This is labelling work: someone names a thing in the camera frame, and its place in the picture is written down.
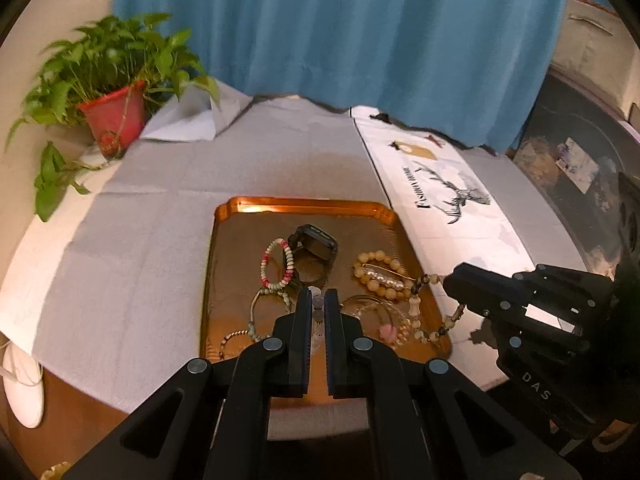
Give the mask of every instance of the white paper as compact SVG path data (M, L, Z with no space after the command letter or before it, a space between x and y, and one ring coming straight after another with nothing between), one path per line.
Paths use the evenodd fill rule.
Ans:
M141 139L193 142L213 140L248 107L251 97L218 81L220 104L207 92L190 86L180 100L171 97L151 117L140 134Z
M586 194L598 174L599 166L571 137L567 137L564 144L558 146L558 150L560 158L556 160L556 165Z

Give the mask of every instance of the red and white beaded bracelet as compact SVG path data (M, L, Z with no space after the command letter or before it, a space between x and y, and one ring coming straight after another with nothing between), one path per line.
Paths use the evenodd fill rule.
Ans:
M278 283L271 283L267 279L267 263L271 257L271 251L273 251L278 245L284 250L285 257L287 259L287 269L284 272L284 276ZM260 280L264 288L268 288L271 291L282 290L287 286L287 283L291 281L293 276L293 251L289 247L289 244L284 238L276 238L269 244L267 250L264 251L264 256L260 261Z

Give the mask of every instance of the pink charm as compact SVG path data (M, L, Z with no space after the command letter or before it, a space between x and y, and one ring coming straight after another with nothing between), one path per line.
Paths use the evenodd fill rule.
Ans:
M398 339L398 329L393 325L381 325L378 332L380 333L380 339L387 343L394 343Z

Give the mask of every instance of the wall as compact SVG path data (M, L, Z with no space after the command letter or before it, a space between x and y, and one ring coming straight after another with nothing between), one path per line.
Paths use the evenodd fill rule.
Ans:
M111 12L111 0L31 0L0 46L0 282L11 257L33 219L33 179L47 139L66 156L78 156L91 142L85 128L37 124L20 128L6 152L9 127L20 115L20 102L33 75L46 59L40 51L51 41L72 38L74 27Z

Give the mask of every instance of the white sneaker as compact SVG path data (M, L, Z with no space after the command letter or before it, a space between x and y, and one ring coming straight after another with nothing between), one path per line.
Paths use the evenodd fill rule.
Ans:
M9 343L4 350L2 367L6 400L26 428L37 428L44 414L44 385L42 368L27 352Z

